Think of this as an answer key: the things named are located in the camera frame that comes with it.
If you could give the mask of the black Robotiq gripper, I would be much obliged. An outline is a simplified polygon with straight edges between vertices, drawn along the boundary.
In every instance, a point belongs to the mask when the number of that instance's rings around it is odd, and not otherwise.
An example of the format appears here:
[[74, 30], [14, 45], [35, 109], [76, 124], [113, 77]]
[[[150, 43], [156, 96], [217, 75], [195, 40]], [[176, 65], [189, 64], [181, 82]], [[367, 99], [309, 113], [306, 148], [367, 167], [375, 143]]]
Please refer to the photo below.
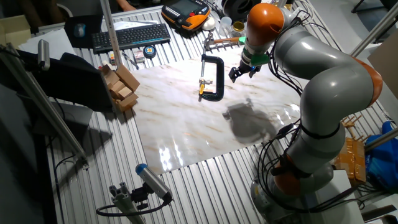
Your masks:
[[239, 67], [233, 67], [229, 72], [229, 78], [234, 83], [238, 77], [242, 75], [242, 73], [249, 73], [249, 77], [252, 78], [255, 73], [261, 70], [261, 66], [250, 66], [246, 64], [244, 61], [240, 61]]

